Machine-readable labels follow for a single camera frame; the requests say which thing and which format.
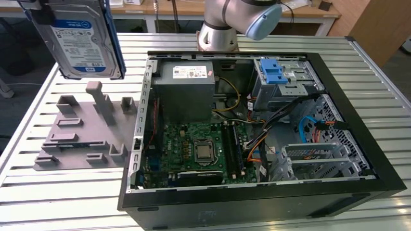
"sticker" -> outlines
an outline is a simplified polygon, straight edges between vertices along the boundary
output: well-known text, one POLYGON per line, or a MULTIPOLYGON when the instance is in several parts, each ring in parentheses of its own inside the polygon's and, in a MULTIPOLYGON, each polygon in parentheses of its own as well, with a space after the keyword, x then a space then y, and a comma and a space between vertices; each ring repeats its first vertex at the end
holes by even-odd
POLYGON ((88 21, 56 20, 51 26, 70 65, 82 72, 102 72, 106 63, 100 47, 92 42, 95 31, 88 21))
POLYGON ((247 108, 248 108, 250 111, 252 111, 252 109, 254 109, 254 104, 252 104, 252 102, 248 102, 248 103, 247 103, 247 108))
POLYGON ((259 167, 259 172, 267 176, 267 169, 263 167, 263 165, 259 167))
POLYGON ((207 78, 206 66, 175 66, 172 78, 207 78))
POLYGON ((144 11, 126 11, 126 13, 144 13, 144 11))
POLYGON ((274 147, 274 146, 270 147, 270 151, 271 151, 272 153, 275 153, 275 147, 274 147))
POLYGON ((294 74, 294 72, 284 72, 284 76, 286 77, 295 77, 295 74, 294 74))

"hard drive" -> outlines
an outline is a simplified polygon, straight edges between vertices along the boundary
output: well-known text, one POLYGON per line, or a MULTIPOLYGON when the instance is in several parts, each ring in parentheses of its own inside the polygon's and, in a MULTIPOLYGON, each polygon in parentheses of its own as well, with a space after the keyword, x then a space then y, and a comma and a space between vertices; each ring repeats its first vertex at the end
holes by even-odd
POLYGON ((17 0, 64 78, 123 79, 126 65, 104 0, 17 0))

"metal slat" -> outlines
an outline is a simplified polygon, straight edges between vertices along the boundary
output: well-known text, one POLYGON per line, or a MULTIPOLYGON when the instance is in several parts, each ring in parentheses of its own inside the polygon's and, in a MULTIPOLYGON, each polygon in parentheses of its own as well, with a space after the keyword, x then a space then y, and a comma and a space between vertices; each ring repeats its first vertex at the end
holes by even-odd
POLYGON ((346 82, 354 82, 354 83, 360 83, 360 82, 375 82, 380 83, 380 79, 378 76, 346 76, 346 75, 334 75, 336 81, 339 83, 346 83, 346 82))
POLYGON ((358 55, 322 55, 324 62, 328 61, 350 61, 350 62, 364 62, 362 57, 358 55))
MULTIPOLYGON (((36 172, 33 164, 43 138, 48 135, 48 127, 56 118, 55 103, 62 95, 75 95, 78 101, 91 101, 86 90, 91 81, 102 81, 103 89, 112 101, 123 96, 140 97, 142 79, 147 51, 195 51, 195 35, 176 34, 119 34, 123 56, 127 63, 124 80, 107 79, 66 80, 60 74, 52 81, 32 120, 13 150, 9 163, 12 169, 5 172, 7 178, 0 188, 0 225, 7 230, 138 230, 142 228, 124 213, 116 210, 120 190, 122 168, 60 170, 36 172)), ((367 225, 384 221, 380 227, 404 226, 399 218, 411 215, 411 117, 408 110, 402 108, 395 92, 382 83, 380 76, 370 69, 359 53, 344 38, 272 36, 260 42, 251 42, 239 36, 240 51, 318 52, 331 73, 344 89, 348 99, 371 133, 378 139, 390 162, 408 190, 395 197, 375 200, 334 218, 286 220, 258 224, 238 224, 208 227, 207 229, 271 230, 275 227, 299 225, 304 230, 316 231, 327 224, 334 230, 363 222, 367 225)))
POLYGON ((359 108, 402 108, 403 104, 395 100, 351 100, 352 106, 359 108))
POLYGON ((94 217, 126 215, 126 212, 119 212, 116 209, 112 209, 118 206, 118 201, 119 199, 112 197, 94 200, 55 201, 52 203, 45 202, 36 204, 5 205, 0 207, 0 223, 79 218, 87 217, 90 214, 92 214, 94 217), (49 213, 47 216, 39 212, 39 207, 43 211, 49 213))
POLYGON ((339 83, 344 91, 350 90, 388 90, 383 83, 339 83))
POLYGON ((331 62, 326 61, 328 68, 370 68, 368 64, 363 62, 331 62))
POLYGON ((392 94, 391 91, 387 90, 379 90, 379 91, 372 91, 372 90, 362 90, 362 91, 351 91, 347 90, 344 91, 346 96, 348 99, 395 99, 395 95, 392 94))
POLYGON ((120 180, 111 180, 1 187, 0 202, 28 202, 72 198, 112 197, 119 195, 120 184, 120 180))
POLYGON ((108 78, 83 78, 80 80, 76 80, 75 82, 71 79, 64 79, 63 77, 56 78, 55 83, 56 84, 82 84, 88 83, 90 81, 99 81, 102 83, 111 83, 111 84, 123 84, 123 83, 140 83, 143 81, 144 74, 140 75, 131 75, 126 74, 124 79, 120 80, 111 80, 108 78))
MULTIPOLYGON (((134 97, 135 101, 140 99, 140 90, 142 87, 138 89, 135 88, 136 92, 135 93, 124 93, 124 92, 116 92, 116 93, 110 93, 110 99, 111 101, 120 101, 122 97, 134 97)), ((91 102, 94 101, 92 96, 87 93, 60 93, 60 94, 52 94, 47 98, 47 103, 58 103, 60 96, 63 95, 74 95, 76 97, 76 100, 79 102, 91 102)))
POLYGON ((411 151, 411 141, 410 140, 378 141, 378 144, 384 152, 411 151))
POLYGON ((376 140, 411 139, 411 128, 372 129, 370 132, 376 140))
POLYGON ((404 108, 392 110, 391 108, 380 109, 358 109, 362 118, 406 118, 410 113, 404 108))

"ram slot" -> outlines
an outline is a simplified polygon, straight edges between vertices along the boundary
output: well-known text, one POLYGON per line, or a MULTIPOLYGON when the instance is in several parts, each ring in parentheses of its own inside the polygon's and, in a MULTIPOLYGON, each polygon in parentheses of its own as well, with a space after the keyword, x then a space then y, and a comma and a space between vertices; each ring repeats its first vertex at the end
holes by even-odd
POLYGON ((238 161, 238 140, 234 125, 222 126, 223 148, 227 164, 228 176, 236 179, 240 175, 240 165, 238 161))
POLYGON ((246 172, 244 172, 244 163, 243 163, 243 156, 242 156, 242 146, 240 146, 240 138, 238 135, 238 130, 236 130, 236 126, 232 126, 232 131, 234 131, 234 135, 235 135, 235 139, 236 139, 236 154, 238 154, 238 163, 239 163, 239 167, 240 167, 240 175, 244 176, 246 172))

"power supply label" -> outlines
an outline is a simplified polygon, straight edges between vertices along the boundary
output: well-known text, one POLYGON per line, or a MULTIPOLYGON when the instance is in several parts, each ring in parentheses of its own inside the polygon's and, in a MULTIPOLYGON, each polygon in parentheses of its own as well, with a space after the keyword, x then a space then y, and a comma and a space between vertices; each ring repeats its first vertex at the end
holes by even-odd
POLYGON ((82 72, 103 72, 106 63, 94 40, 92 24, 80 20, 56 20, 51 26, 71 66, 82 72))
POLYGON ((175 66, 172 78, 207 78, 206 66, 175 66))

